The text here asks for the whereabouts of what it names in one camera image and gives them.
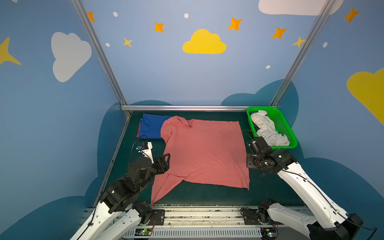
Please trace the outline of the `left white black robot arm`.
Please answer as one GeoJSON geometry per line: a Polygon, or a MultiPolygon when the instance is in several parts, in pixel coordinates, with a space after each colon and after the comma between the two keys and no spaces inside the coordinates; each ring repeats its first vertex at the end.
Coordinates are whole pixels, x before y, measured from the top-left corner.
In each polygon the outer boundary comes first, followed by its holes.
{"type": "Polygon", "coordinates": [[[119,240],[131,229],[149,223],[152,207],[138,200],[140,193],[156,175],[170,167],[170,154],[140,157],[129,164],[124,177],[109,185],[72,240],[119,240]]]}

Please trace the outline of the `pink t shirt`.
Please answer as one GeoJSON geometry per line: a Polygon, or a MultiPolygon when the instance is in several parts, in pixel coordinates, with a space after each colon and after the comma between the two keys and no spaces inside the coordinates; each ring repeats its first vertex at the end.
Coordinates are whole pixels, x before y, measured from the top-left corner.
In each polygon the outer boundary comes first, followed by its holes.
{"type": "Polygon", "coordinates": [[[161,128],[169,170],[155,177],[154,204],[182,181],[250,188],[247,152],[239,122],[186,120],[174,116],[161,128]]]}

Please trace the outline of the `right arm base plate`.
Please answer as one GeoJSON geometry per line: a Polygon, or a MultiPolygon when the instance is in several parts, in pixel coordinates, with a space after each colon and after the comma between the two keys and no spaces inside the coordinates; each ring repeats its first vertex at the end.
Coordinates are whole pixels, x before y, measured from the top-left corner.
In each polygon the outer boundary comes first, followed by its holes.
{"type": "Polygon", "coordinates": [[[266,210],[241,208],[240,214],[243,216],[245,225],[278,225],[271,219],[266,210]]]}

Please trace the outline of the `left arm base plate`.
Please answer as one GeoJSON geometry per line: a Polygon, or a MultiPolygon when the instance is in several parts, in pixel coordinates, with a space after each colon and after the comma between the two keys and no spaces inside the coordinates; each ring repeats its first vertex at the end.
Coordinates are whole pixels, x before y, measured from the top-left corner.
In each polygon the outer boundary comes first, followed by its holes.
{"type": "Polygon", "coordinates": [[[164,209],[153,209],[148,221],[145,223],[146,226],[163,226],[165,221],[165,210],[164,209]]]}

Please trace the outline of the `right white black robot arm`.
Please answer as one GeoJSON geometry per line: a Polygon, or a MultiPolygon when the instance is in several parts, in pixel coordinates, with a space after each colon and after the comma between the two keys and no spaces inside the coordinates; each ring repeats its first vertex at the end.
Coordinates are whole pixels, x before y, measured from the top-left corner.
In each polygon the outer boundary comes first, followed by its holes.
{"type": "Polygon", "coordinates": [[[247,155],[250,168],[277,174],[302,199],[312,215],[301,214],[273,200],[259,205],[261,223],[281,223],[310,240],[352,240],[362,228],[363,220],[349,214],[327,196],[306,174],[296,158],[287,150],[250,145],[247,155]]]}

